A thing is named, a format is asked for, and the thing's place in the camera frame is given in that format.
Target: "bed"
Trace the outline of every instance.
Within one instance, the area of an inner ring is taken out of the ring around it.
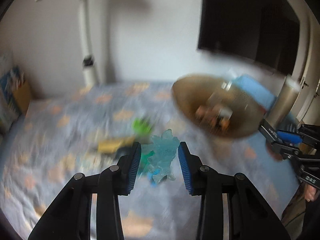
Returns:
[[[137,117],[151,119],[152,134],[172,129],[192,154],[218,172],[244,173],[281,217],[298,187],[290,164],[274,161],[258,132],[237,140],[208,137],[177,110],[171,86],[171,82],[119,83],[30,104],[17,134],[10,132],[12,143],[0,170],[0,208],[22,239],[28,238],[75,173],[97,174],[117,162],[113,155],[98,154],[94,148],[105,138],[133,135]],[[260,104],[270,101],[254,91],[251,95]],[[128,197],[119,197],[126,239],[195,239],[200,197],[191,197],[185,189],[177,157],[171,167],[174,181],[154,187],[141,176]],[[91,239],[95,239],[96,196],[92,199]]]

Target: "cardboard box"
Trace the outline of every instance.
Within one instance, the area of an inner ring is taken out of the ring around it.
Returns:
[[[26,115],[30,101],[32,99],[29,83],[25,81],[21,87],[19,87],[16,91],[13,92],[13,97],[20,111],[24,115]]]

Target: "orange star pattern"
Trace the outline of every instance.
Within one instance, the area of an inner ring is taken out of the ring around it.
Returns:
[[[11,198],[11,192],[7,187],[4,187],[4,197],[5,198]]]
[[[111,98],[112,98],[112,95],[102,95],[96,99],[96,103],[97,104],[107,103],[111,100]]]
[[[30,158],[30,153],[23,152],[19,157],[18,157],[18,163],[20,165],[25,164]]]
[[[255,159],[257,157],[256,152],[251,147],[247,147],[244,151],[244,156],[248,159]]]
[[[33,187],[36,185],[36,181],[33,179],[32,175],[27,175],[24,178],[24,185],[27,189],[33,189]]]
[[[54,166],[52,169],[48,170],[48,180],[50,182],[62,183],[64,180],[64,170],[61,164]]]
[[[66,126],[70,122],[70,116],[64,115],[58,122],[57,127]]]
[[[73,171],[76,166],[76,157],[73,154],[68,154],[67,156],[64,156],[61,161],[60,165],[68,171]]]
[[[54,106],[53,108],[51,108],[50,113],[51,114],[58,114],[60,113],[62,110],[61,106]]]
[[[34,207],[36,216],[40,219],[40,217],[43,215],[45,210],[47,209],[44,204],[41,204],[40,206]]]
[[[168,100],[171,98],[171,93],[167,91],[162,91],[156,94],[155,99],[156,100]]]
[[[127,96],[136,96],[143,92],[144,90],[148,89],[150,83],[136,83],[132,87],[126,90],[125,94]]]
[[[132,111],[121,110],[113,115],[115,121],[128,120],[133,116]]]
[[[128,216],[123,219],[121,223],[124,236],[141,238],[150,232],[153,225],[153,219],[142,218],[137,216],[133,211],[129,211]]]

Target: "green toy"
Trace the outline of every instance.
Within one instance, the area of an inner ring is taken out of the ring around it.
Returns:
[[[146,118],[136,118],[132,123],[132,129],[139,136],[147,136],[151,133],[152,125]]]
[[[138,175],[146,175],[148,173],[148,171],[145,171],[145,167],[147,166],[147,164],[149,164],[148,158],[153,154],[155,154],[154,151],[151,151],[149,153],[141,152],[141,159],[137,173]]]

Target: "person's hand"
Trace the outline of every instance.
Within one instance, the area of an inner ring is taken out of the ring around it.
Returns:
[[[304,198],[306,201],[315,201],[316,200],[316,188],[312,187],[309,184],[306,184],[304,187]]]

